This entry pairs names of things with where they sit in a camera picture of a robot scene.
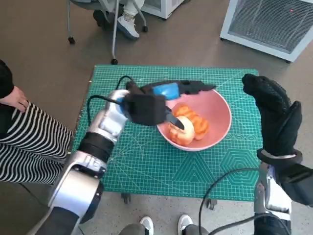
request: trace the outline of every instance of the table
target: table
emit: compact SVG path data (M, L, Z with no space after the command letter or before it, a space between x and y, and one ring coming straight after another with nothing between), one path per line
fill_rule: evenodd
M231 129L225 139L200 152L176 149L156 127L128 122L102 179L105 190L202 198L207 188L224 173L242 167L257 168L256 150L262 147L260 115L254 99L243 92L241 78L246 73L258 74L251 69L95 66L87 97L108 95L123 75L131 76L140 86L167 79L201 80L217 85L217 91L232 112ZM104 101L93 100L91 116L103 107ZM74 150L87 129L85 103L77 125ZM257 177L256 171L233 173L222 180L209 197L253 201Z

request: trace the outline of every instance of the concrete floor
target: concrete floor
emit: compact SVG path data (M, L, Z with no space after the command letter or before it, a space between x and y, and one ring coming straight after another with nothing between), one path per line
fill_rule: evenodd
M228 0L193 0L166 22L147 15L149 33L141 33L140 40L130 42L118 35L120 64L257 69L285 87L292 100L302 102L303 123L296 147L304 154L304 164L313 167L313 44L288 65L270 55L221 42L219 33L227 5ZM92 67L111 60L112 29L104 32L96 26L92 12L75 6L71 17L75 46L67 42L65 0L2 1L0 58L10 66L16 85L29 100L74 129ZM28 186L42 200L46 199L48 187ZM164 207L168 201L171 206ZM45 211L16 184L0 183L0 202L0 230L4 235L25 234ZM127 224L150 215L156 235L176 234L178 217L188 213L197 222L199 205L198 199L146 195L133 196L132 203L124 205L119 194L105 193L95 218L82 229L86 235L115 235ZM293 234L312 234L312 211L297 204L292 209ZM251 203L220 201L215 212L203 212L202 223L211 231L252 214ZM252 233L253 224L249 223L220 234Z

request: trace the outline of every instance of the white sneaker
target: white sneaker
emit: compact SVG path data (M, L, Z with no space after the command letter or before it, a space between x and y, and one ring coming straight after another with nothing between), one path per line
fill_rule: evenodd
M128 21L125 20L124 16L120 16L117 19L117 27L119 30L121 30L126 37L136 40L139 38L139 34L135 30L135 19L129 19Z
M182 235L182 231L189 225L193 224L190 216L183 214L178 221L178 235Z
M153 222L152 219L148 216L145 216L141 219L140 223L145 226L147 230L149 230L149 235L154 234Z

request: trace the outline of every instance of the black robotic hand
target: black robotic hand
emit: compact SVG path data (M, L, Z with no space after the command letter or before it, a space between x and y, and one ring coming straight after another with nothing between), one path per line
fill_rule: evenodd
M302 122L301 103L292 105L285 89L264 76L246 74L244 92L255 98L261 114L263 148L274 156L295 153L293 148Z

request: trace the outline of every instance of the hand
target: hand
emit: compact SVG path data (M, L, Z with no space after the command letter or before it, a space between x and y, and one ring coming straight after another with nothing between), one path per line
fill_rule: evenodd
M14 87L9 95L0 99L0 103L17 108L23 113L29 105L24 93L18 87Z
M301 103L291 105L285 89L267 77L246 74L242 82L261 114L263 148L274 156L293 154L302 122Z

